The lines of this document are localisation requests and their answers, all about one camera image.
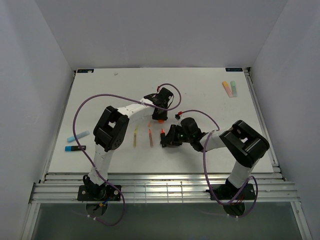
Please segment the thin orange highlighter pen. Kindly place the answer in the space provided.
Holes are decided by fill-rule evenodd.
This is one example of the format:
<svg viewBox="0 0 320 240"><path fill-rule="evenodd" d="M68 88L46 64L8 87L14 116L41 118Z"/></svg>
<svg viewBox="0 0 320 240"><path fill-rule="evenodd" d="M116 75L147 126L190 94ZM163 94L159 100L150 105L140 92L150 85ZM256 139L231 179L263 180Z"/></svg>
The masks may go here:
<svg viewBox="0 0 320 240"><path fill-rule="evenodd" d="M149 136L150 147L153 148L153 146L154 146L154 144L153 144L153 135L152 135L152 131L151 131L150 128L148 129L148 136Z"/></svg>

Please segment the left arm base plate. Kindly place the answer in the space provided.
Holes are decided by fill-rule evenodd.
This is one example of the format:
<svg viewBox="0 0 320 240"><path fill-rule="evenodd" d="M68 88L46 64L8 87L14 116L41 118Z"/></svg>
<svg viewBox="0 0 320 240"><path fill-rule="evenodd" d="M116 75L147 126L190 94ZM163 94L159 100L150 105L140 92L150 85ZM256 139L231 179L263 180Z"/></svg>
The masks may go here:
<svg viewBox="0 0 320 240"><path fill-rule="evenodd" d="M92 202L92 201L120 201L121 195L120 190L122 188L121 185L116 185L118 190L113 188L110 185L103 185L97 192L97 194L93 193L93 191L89 190L85 185L81 185L78 189L77 200L83 202Z"/></svg>

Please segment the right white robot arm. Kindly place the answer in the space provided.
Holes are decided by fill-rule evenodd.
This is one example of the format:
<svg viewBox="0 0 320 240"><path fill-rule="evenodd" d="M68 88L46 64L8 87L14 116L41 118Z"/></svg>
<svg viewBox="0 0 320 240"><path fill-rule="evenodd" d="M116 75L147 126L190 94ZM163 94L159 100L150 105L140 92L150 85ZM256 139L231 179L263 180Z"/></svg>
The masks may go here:
<svg viewBox="0 0 320 240"><path fill-rule="evenodd" d="M227 148L235 158L232 172L225 181L226 189L235 194L249 178L257 162L269 150L265 137L243 120L236 121L227 130L203 132L196 121L187 117L179 125L172 124L168 133L161 132L160 144L165 147L178 147L189 143L197 152Z"/></svg>

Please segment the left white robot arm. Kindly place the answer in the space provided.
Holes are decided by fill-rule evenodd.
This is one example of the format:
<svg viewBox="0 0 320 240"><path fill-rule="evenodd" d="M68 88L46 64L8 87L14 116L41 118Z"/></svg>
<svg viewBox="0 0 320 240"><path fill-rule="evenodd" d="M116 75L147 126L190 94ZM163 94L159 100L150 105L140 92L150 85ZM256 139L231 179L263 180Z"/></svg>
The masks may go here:
<svg viewBox="0 0 320 240"><path fill-rule="evenodd" d="M174 94L170 90L162 88L158 93L144 96L137 103L119 108L106 107L93 130L94 166L87 180L98 186L104 184L108 179L113 153L123 143L128 125L148 116L153 120L167 120L167 109L173 98Z"/></svg>

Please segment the black orange-capped highlighter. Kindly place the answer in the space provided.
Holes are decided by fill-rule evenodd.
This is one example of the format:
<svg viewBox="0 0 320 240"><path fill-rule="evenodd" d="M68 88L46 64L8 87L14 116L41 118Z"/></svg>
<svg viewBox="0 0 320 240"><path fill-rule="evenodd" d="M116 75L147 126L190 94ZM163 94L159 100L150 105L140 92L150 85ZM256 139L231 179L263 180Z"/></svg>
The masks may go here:
<svg viewBox="0 0 320 240"><path fill-rule="evenodd" d="M162 128L162 129L161 129L161 132L160 132L160 139L161 139L161 141L162 141L165 137L166 137L166 134L165 134L164 129Z"/></svg>

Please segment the thin yellow highlighter pen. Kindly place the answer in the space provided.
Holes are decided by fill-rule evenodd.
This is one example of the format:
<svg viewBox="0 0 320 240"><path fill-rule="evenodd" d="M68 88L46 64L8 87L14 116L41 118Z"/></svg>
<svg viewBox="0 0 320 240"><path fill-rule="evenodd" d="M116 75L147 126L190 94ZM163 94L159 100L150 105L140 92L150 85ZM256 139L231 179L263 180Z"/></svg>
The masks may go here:
<svg viewBox="0 0 320 240"><path fill-rule="evenodd" d="M137 131L138 129L135 128L134 132L133 132L133 147L136 148L137 146Z"/></svg>

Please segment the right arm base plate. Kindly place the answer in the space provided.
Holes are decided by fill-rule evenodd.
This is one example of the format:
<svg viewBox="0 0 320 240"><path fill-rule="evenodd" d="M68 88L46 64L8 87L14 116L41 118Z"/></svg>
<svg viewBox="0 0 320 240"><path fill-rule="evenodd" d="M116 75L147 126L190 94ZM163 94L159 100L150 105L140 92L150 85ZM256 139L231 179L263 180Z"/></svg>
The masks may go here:
<svg viewBox="0 0 320 240"><path fill-rule="evenodd" d="M239 191L238 189L233 189L227 184L212 184L212 190L215 196L220 200L231 200ZM240 192L236 200L254 200L256 197L254 186L247 183L244 189Z"/></svg>

